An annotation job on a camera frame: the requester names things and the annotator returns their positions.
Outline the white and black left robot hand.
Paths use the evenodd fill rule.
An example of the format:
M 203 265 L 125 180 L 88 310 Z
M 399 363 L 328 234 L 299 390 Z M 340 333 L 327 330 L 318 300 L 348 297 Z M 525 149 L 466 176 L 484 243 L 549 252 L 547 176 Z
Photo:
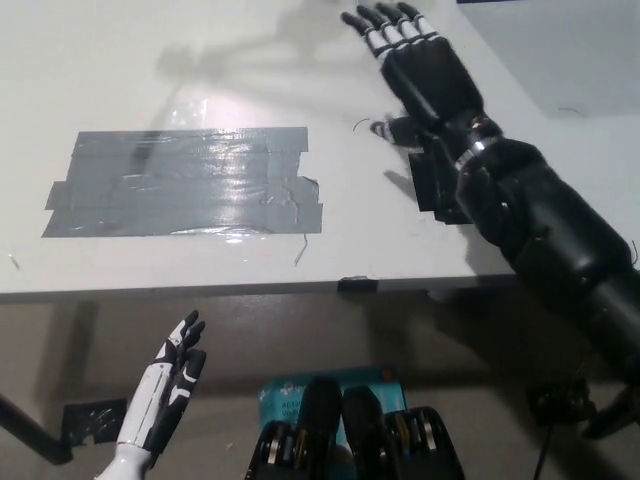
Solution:
M 154 456 L 162 454 L 199 381 L 206 353 L 195 347 L 205 323 L 194 310 L 182 319 L 147 366 L 117 438 Z

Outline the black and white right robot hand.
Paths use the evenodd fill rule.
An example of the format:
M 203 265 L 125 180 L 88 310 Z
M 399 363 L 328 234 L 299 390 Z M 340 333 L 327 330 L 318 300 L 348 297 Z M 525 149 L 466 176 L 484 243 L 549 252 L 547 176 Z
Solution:
M 379 62 L 419 134 L 440 143 L 450 159 L 466 158 L 503 137 L 452 45 L 417 8 L 379 2 L 340 18 Z

